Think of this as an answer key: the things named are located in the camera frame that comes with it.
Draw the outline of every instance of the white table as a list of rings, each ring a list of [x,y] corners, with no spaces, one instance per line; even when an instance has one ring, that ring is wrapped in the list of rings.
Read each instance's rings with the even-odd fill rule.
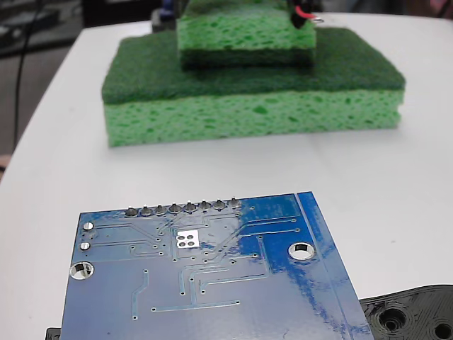
[[[120,39],[150,25],[85,30],[0,185],[2,339],[60,326],[80,212],[145,203],[313,191],[359,298],[453,284],[453,22],[329,18],[406,76],[399,129],[109,149],[101,85]]]

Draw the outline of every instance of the red wire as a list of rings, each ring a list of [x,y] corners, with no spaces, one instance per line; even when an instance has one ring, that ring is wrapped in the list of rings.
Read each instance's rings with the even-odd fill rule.
[[[296,6],[296,13],[298,16],[300,16],[301,18],[304,18],[304,19],[316,19],[318,18],[317,16],[314,16],[313,14],[311,13],[305,13],[299,6]]]

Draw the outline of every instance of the screw hole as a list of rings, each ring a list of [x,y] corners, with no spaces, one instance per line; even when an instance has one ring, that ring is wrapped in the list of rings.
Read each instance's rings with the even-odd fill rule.
[[[435,334],[439,339],[451,339],[453,330],[448,324],[440,324],[436,327]]]
[[[379,316],[379,322],[387,331],[395,332],[404,327],[406,316],[402,311],[390,308]]]
[[[313,258],[316,252],[311,244],[300,242],[291,244],[288,253],[294,260],[305,261]]]
[[[75,280],[85,280],[93,275],[94,266],[89,262],[77,262],[69,269],[69,275]]]

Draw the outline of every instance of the sponge scrubber pad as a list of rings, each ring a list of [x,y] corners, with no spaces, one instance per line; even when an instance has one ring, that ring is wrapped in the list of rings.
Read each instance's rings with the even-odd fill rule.
[[[400,120],[404,78],[350,30],[318,30],[313,69],[182,72],[176,51],[174,32],[121,43],[103,86],[111,146],[394,128]]]
[[[314,24],[297,30],[283,0],[191,0],[178,21],[184,68],[312,65]]]

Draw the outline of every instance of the blue circuit board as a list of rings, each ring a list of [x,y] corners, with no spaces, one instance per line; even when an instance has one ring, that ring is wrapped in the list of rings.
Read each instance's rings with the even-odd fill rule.
[[[80,215],[62,340],[372,340],[311,193]]]

